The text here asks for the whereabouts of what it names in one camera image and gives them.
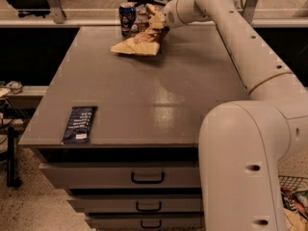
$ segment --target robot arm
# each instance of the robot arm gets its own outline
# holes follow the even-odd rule
[[[213,20],[252,99],[214,108],[201,126],[207,230],[286,230],[277,161],[308,145],[306,89],[234,0],[172,0],[164,14],[170,28]]]

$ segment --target black handle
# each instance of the black handle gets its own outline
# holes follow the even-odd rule
[[[143,225],[143,220],[141,221],[141,228],[147,228],[147,229],[155,229],[155,228],[160,228],[162,227],[162,221],[160,220],[160,223],[157,226],[144,226]]]
[[[154,180],[154,181],[138,181],[135,179],[135,172],[132,172],[131,174],[131,180],[135,184],[160,184],[165,180],[165,173],[162,172],[161,179],[159,180]]]
[[[136,210],[139,212],[159,212],[162,210],[162,202],[160,201],[158,204],[158,208],[156,209],[141,209],[139,206],[139,202],[136,203]]]

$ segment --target desk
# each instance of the desk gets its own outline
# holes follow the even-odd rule
[[[92,228],[204,225],[197,144],[212,108],[248,99],[216,27],[171,30],[155,57],[117,55],[119,27],[82,27],[19,145]],[[98,107],[62,145],[71,107]]]

